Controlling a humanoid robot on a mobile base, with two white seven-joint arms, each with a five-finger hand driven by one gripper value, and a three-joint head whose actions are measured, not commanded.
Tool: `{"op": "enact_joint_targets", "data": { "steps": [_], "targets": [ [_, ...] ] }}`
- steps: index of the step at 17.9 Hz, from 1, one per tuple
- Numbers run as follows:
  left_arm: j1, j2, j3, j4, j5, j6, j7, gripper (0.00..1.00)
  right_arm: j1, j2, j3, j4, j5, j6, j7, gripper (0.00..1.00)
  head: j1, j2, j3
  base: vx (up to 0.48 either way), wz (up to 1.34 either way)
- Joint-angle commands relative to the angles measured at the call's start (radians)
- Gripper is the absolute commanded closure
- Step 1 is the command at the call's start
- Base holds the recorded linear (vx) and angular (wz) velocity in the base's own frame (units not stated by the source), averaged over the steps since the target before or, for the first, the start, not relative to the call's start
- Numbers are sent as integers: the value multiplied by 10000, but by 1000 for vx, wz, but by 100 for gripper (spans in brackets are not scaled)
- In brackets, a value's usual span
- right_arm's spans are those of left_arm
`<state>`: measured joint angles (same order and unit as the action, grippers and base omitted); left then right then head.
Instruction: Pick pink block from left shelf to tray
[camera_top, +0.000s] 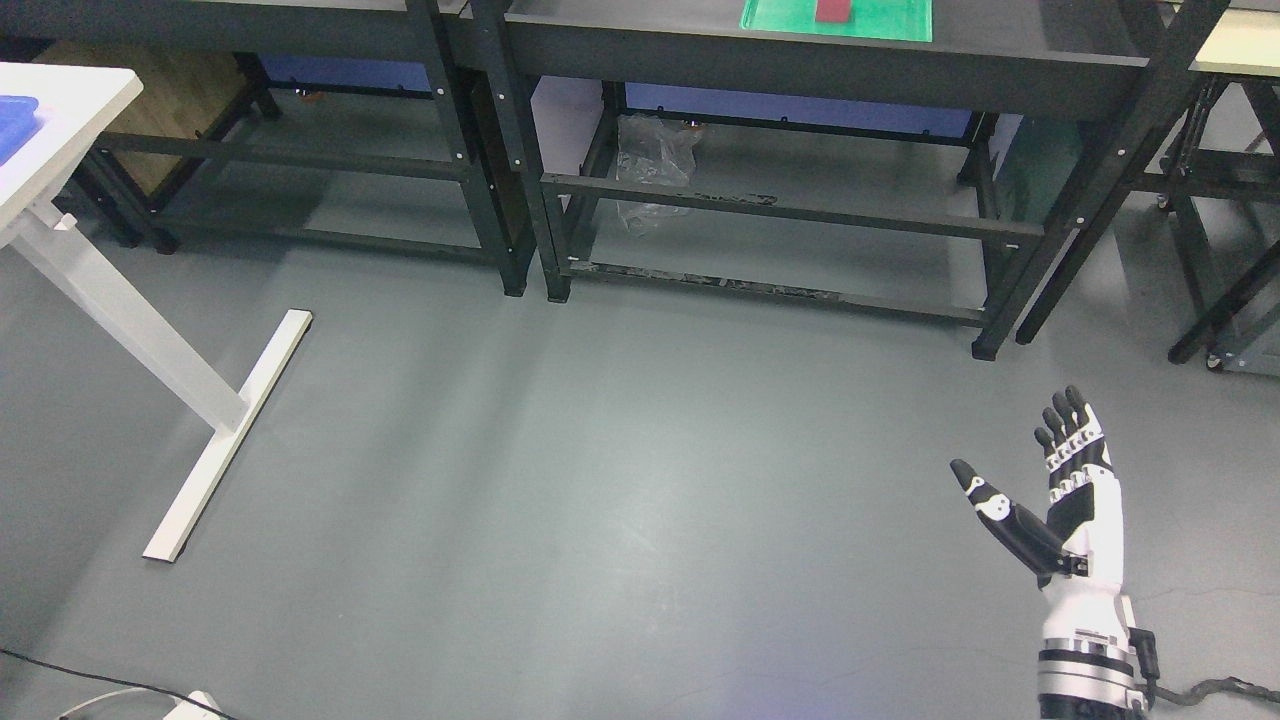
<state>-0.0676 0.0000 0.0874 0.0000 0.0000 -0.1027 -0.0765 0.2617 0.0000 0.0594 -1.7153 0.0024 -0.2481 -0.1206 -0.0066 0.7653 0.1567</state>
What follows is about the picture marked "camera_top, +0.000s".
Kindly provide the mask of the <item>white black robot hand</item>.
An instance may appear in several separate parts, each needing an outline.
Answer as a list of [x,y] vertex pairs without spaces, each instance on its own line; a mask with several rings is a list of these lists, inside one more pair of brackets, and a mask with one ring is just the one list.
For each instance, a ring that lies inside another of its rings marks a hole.
[[1075,386],[1055,393],[1041,420],[1033,436],[1048,477],[1044,516],[1011,501],[969,462],[955,459],[950,469],[978,521],[1036,577],[1050,606],[1043,637],[1124,644],[1123,491],[1105,429]]

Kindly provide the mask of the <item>silver black robot forearm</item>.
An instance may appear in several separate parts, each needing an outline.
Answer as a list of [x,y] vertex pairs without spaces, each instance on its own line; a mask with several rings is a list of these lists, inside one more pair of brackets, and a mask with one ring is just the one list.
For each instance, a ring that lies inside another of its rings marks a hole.
[[1149,697],[1139,669],[1128,641],[1047,638],[1037,665],[1039,717],[1147,719]]

